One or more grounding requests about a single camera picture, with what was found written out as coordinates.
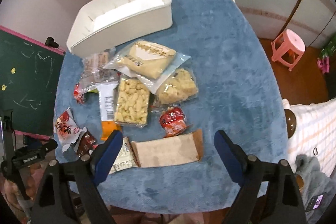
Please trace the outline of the white printed snack bar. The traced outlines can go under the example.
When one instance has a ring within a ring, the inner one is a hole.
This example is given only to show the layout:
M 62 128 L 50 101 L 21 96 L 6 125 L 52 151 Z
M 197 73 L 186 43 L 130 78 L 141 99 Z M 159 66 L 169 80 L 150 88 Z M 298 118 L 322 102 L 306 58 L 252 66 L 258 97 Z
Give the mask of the white printed snack bar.
M 139 164 L 133 152 L 130 140 L 128 137 L 124 137 L 120 152 L 118 153 L 116 160 L 114 161 L 112 168 L 109 171 L 109 174 L 138 167 Z

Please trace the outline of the green chalkboard pink frame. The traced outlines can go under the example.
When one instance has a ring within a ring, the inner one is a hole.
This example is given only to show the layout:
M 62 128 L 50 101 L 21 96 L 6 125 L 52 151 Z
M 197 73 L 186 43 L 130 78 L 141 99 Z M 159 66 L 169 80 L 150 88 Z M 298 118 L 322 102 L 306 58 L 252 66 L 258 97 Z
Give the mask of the green chalkboard pink frame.
M 64 53 L 1 28 L 1 110 L 15 132 L 53 134 L 56 89 Z

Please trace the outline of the red white snack packet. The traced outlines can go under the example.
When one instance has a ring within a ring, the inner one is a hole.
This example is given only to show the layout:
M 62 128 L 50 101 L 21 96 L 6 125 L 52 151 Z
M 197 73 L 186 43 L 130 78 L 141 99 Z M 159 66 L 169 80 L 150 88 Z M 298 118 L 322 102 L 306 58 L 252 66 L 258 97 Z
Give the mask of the red white snack packet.
M 68 108 L 57 119 L 54 133 L 58 136 L 62 153 L 75 144 L 87 132 L 87 128 L 80 128 L 74 121 L 72 111 Z

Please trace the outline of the white orange wrapper bar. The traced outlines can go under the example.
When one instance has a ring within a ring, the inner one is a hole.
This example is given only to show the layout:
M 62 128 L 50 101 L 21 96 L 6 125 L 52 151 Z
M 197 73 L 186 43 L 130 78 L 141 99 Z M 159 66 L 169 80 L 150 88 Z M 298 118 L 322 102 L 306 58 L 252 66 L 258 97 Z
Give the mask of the white orange wrapper bar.
M 114 95 L 117 86 L 117 81 L 96 84 L 102 128 L 100 139 L 103 141 L 106 141 L 114 130 L 121 130 L 121 126 L 114 121 Z

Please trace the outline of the cream powder pouch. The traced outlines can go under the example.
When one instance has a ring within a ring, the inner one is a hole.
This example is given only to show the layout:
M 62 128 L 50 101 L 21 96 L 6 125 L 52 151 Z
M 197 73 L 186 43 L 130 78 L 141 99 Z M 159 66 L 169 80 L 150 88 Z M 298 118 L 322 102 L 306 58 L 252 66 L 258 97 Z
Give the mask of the cream powder pouch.
M 138 40 L 119 50 L 104 68 L 137 78 L 155 94 L 176 69 L 189 59 L 190 56 L 167 46 Z

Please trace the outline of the pink plastic stool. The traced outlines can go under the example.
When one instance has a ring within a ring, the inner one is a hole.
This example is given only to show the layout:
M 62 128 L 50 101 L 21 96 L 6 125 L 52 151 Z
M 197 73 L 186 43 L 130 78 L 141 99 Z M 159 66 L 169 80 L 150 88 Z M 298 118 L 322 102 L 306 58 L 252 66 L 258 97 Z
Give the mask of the pink plastic stool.
M 292 71 L 305 53 L 306 46 L 302 38 L 290 29 L 284 30 L 277 38 L 271 42 L 273 62 L 279 62 Z M 283 56 L 288 54 L 292 62 L 286 61 Z

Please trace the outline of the grey plush garment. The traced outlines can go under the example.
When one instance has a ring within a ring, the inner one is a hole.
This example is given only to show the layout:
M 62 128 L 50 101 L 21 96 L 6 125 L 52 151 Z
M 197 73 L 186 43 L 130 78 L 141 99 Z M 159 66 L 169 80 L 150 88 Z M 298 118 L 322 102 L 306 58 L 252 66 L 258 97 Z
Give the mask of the grey plush garment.
M 335 180 L 322 172 L 316 157 L 298 155 L 296 171 L 303 179 L 302 201 L 306 223 L 317 223 L 330 206 L 335 196 Z

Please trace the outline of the clear bag brown bread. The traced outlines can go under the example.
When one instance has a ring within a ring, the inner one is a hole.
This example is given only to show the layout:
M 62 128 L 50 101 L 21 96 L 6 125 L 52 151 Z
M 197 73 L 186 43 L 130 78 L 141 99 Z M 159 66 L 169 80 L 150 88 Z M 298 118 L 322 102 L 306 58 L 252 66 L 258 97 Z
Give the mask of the clear bag brown bread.
M 118 80 L 118 74 L 115 70 L 105 69 L 105 66 L 114 58 L 115 53 L 116 48 L 112 47 L 82 59 L 83 71 L 78 87 L 80 95 L 96 90 L 97 83 Z

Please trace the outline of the small red snack packet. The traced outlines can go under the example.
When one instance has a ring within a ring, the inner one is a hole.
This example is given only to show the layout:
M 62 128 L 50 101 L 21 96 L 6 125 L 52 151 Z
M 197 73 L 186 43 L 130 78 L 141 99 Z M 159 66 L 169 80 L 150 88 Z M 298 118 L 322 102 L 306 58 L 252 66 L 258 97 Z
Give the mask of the small red snack packet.
M 164 138 L 181 135 L 193 127 L 193 124 L 187 121 L 186 115 L 178 106 L 168 107 L 164 110 L 159 117 L 159 123 L 165 130 Z

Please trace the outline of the clear bag puffed chunks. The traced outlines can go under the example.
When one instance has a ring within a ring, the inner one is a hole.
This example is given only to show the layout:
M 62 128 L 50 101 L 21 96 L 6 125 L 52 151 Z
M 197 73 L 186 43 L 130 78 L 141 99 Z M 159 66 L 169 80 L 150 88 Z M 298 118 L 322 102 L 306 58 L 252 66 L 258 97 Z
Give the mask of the clear bag puffed chunks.
M 188 101 L 199 89 L 192 69 L 178 68 L 155 93 L 154 105 L 163 106 Z

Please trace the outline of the small dark red packet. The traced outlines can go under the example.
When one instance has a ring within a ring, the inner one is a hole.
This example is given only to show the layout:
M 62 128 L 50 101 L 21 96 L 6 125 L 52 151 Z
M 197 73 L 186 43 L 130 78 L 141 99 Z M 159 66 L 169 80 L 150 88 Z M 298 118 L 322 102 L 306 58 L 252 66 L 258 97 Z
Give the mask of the small dark red packet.
M 79 136 L 73 150 L 78 157 L 82 157 L 83 155 L 90 155 L 96 146 L 96 138 L 89 131 L 86 131 Z

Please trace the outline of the blue plush table cover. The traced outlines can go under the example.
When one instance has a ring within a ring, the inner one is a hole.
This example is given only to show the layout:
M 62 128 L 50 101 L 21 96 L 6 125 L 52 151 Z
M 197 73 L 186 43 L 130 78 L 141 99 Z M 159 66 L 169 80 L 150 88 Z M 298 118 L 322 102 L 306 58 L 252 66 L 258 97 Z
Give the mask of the blue plush table cover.
M 131 168 L 98 186 L 107 205 L 160 214 L 196 213 L 231 206 L 238 191 L 214 146 L 223 129 L 247 154 L 278 162 L 287 157 L 284 108 L 270 62 L 232 0 L 171 0 L 173 25 L 148 35 L 189 55 L 198 96 L 181 106 L 203 133 L 198 162 Z

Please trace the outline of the red clear candy packet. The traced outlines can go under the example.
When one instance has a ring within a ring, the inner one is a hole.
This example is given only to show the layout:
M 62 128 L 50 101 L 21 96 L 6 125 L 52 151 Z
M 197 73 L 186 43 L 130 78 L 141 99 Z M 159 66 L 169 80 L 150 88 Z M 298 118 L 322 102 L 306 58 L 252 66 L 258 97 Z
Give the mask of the red clear candy packet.
M 73 97 L 77 103 L 81 105 L 85 103 L 85 94 L 80 93 L 80 83 L 75 84 L 75 88 L 73 91 Z

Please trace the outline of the clear pack peanut puffs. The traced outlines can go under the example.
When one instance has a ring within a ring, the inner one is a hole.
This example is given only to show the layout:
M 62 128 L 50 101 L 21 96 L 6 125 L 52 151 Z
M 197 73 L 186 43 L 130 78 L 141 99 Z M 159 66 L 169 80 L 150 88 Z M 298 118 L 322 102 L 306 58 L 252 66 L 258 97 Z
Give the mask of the clear pack peanut puffs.
M 150 91 L 137 78 L 122 75 L 118 85 L 114 121 L 143 128 L 147 125 Z

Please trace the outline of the brown paper snack bar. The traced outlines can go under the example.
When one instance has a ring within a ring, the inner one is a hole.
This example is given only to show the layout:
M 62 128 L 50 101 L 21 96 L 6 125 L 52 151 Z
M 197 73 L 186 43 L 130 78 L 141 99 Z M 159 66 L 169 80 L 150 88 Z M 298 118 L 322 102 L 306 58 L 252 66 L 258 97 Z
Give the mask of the brown paper snack bar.
M 204 155 L 201 129 L 164 139 L 130 143 L 141 168 L 188 164 L 200 161 Z

